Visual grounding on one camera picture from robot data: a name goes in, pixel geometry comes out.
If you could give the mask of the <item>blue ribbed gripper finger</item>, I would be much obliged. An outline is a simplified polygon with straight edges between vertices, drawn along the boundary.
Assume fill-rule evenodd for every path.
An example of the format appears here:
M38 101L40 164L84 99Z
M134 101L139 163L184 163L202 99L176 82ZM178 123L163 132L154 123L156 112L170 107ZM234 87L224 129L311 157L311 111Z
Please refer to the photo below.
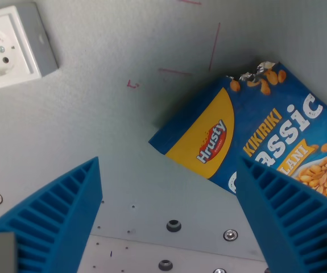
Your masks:
M95 157L2 215L0 234L16 239L17 272L77 272L102 199Z
M327 272L327 197L242 156L236 191L270 272Z

